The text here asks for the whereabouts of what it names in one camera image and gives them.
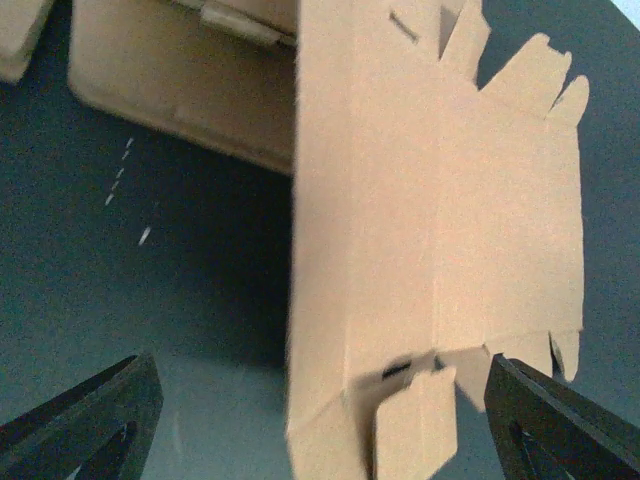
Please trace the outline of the cardboard box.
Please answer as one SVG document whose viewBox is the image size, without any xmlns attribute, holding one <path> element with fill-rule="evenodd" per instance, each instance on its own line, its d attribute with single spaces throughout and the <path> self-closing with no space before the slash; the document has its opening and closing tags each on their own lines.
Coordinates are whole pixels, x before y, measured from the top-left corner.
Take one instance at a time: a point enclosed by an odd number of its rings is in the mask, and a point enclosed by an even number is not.
<svg viewBox="0 0 640 480">
<path fill-rule="evenodd" d="M 297 479 L 427 479 L 496 354 L 572 380 L 585 76 L 479 1 L 298 9 L 286 440 Z"/>
</svg>

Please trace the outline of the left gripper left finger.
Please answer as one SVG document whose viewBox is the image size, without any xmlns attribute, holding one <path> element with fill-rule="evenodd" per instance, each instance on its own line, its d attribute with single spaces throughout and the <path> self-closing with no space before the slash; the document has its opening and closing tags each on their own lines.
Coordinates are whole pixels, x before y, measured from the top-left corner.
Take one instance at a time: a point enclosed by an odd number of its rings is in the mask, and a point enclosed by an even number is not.
<svg viewBox="0 0 640 480">
<path fill-rule="evenodd" d="M 163 392 L 153 356 L 129 356 L 1 426 L 3 479 L 139 479 Z"/>
</svg>

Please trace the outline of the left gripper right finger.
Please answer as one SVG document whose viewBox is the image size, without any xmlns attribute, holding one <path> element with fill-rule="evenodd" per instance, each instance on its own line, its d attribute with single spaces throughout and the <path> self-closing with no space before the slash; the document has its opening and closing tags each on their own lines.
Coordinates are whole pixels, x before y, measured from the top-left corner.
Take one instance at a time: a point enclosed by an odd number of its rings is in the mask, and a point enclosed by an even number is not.
<svg viewBox="0 0 640 480">
<path fill-rule="evenodd" d="M 507 479 L 637 479 L 639 428 L 517 359 L 496 354 L 484 394 Z"/>
</svg>

